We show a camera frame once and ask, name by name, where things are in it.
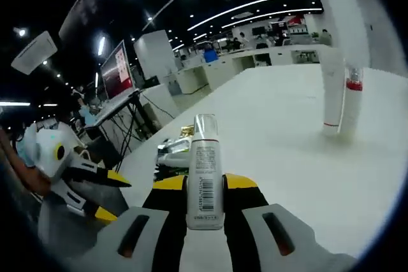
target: white spray bottle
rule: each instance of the white spray bottle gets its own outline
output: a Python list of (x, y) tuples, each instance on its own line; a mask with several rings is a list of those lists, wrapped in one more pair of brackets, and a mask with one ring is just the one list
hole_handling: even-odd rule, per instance
[(194, 118), (187, 187), (187, 227), (216, 230), (224, 225), (222, 169), (217, 121), (214, 115)]

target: monitor screen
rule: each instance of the monitor screen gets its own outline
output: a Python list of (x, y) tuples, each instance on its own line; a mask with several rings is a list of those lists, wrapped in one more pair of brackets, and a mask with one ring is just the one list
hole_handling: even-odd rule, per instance
[(133, 86), (130, 75), (129, 61), (126, 55), (125, 45), (122, 41), (109, 55), (101, 66), (101, 76), (105, 84), (108, 99), (119, 95)]
[(252, 28), (252, 35), (261, 35), (265, 33), (266, 33), (265, 27)]

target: ceiling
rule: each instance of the ceiling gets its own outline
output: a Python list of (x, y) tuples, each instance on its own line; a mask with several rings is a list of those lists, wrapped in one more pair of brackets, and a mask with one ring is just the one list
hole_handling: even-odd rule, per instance
[[(56, 111), (72, 109), (70, 87), (86, 86), (92, 82), (99, 64), (104, 62), (110, 50), (121, 40), (125, 41), (130, 63), (137, 65), (131, 38), (138, 39), (143, 33), (165, 29), (169, 39), (173, 39), (171, 44), (175, 48), (181, 44), (180, 40), (186, 45), (192, 44), (194, 34), (209, 32), (211, 25), (211, 31), (223, 31), (221, 26), (230, 24), (232, 16), (246, 11), (260, 15), (282, 10), (322, 7), (320, 0), (265, 1), (227, 13), (187, 31), (191, 26), (218, 13), (257, 0), (173, 0), (143, 30), (148, 23), (147, 19), (156, 15), (171, 0), (98, 0), (103, 4), (98, 14), (90, 17), (88, 26), (81, 28), (73, 24), (69, 28), (70, 39), (61, 39), (59, 30), (76, 1), (3, 0), (5, 14), (0, 29), (0, 101), (31, 103), (28, 108), (8, 108), (6, 114), (0, 118), (3, 125), (11, 124), (16, 118), (32, 122), (53, 115)], [(14, 27), (26, 29), (27, 35), (19, 37), (13, 31)], [(48, 60), (47, 65), (40, 65), (29, 76), (11, 68), (10, 64), (16, 55), (43, 31), (51, 34), (59, 49)], [(108, 44), (104, 54), (98, 57), (98, 38), (101, 36), (106, 36)], [(44, 103), (58, 103), (59, 107), (38, 107)]]

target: person's arm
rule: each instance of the person's arm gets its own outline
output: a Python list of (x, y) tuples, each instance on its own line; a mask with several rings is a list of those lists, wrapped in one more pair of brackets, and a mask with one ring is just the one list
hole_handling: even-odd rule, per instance
[(31, 191), (46, 196), (50, 192), (50, 181), (45, 178), (38, 168), (28, 168), (18, 157), (10, 145), (10, 141), (5, 131), (0, 128), (0, 145), (17, 176)]

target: ceiling light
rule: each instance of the ceiling light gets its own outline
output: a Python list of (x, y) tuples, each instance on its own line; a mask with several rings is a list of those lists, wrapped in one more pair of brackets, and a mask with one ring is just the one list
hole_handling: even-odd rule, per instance
[(262, 17), (266, 17), (266, 16), (269, 16), (269, 17), (270, 17), (270, 15), (277, 15), (277, 14), (290, 13), (290, 12), (321, 11), (321, 10), (323, 10), (323, 9), (321, 9), (321, 8), (318, 8), (318, 9), (312, 9), (312, 8), (310, 8), (310, 9), (286, 10), (286, 11), (279, 11), (279, 12), (267, 13), (267, 14), (262, 14), (262, 15), (258, 15), (258, 16), (255, 16), (255, 17), (250, 17), (250, 18), (247, 18), (247, 19), (239, 20), (238, 22), (233, 22), (233, 23), (231, 23), (231, 24), (224, 25), (224, 26), (222, 26), (221, 28), (224, 29), (225, 27), (229, 27), (229, 26), (231, 26), (231, 25), (236, 25), (236, 24), (239, 24), (239, 23), (241, 23), (241, 22), (247, 22), (248, 20), (252, 20), (252, 19), (255, 19), (255, 18), (262, 18)]
[(202, 37), (204, 37), (204, 36), (206, 36), (206, 35), (207, 35), (206, 33), (204, 33), (204, 34), (202, 34), (202, 35), (199, 35), (199, 36), (197, 36), (196, 38), (193, 38), (193, 41), (196, 41), (197, 39), (202, 38)]
[(30, 106), (30, 103), (0, 101), (0, 106)]
[(102, 55), (104, 45), (105, 45), (105, 37), (103, 36), (99, 41), (98, 55)]
[(269, 1), (269, 0), (257, 0), (257, 1), (253, 1), (253, 2), (251, 2), (251, 3), (245, 3), (245, 4), (241, 5), (241, 6), (237, 6), (237, 7), (235, 7), (235, 8), (230, 9), (230, 10), (221, 12), (220, 14), (214, 15), (213, 17), (210, 17), (210, 18), (208, 18), (208, 19), (206, 19), (206, 20), (203, 20), (202, 22), (199, 22), (198, 24), (196, 24), (196, 25), (194, 25), (194, 26), (188, 28), (187, 31), (193, 30), (193, 29), (197, 28), (199, 25), (205, 24), (206, 22), (209, 22), (210, 20), (213, 20), (213, 19), (215, 19), (215, 18), (217, 18), (217, 17), (220, 17), (220, 16), (222, 16), (222, 15), (224, 15), (224, 14), (227, 14), (227, 13), (230, 13), (230, 12), (232, 12), (232, 11), (245, 8), (246, 6), (251, 6), (251, 5), (256, 4), (256, 3), (262, 3), (262, 2), (264, 2), (264, 1)]
[(175, 51), (176, 49), (179, 49), (179, 48), (181, 48), (183, 46), (184, 46), (184, 44), (181, 44), (180, 46), (177, 46), (176, 48), (173, 48), (173, 51)]

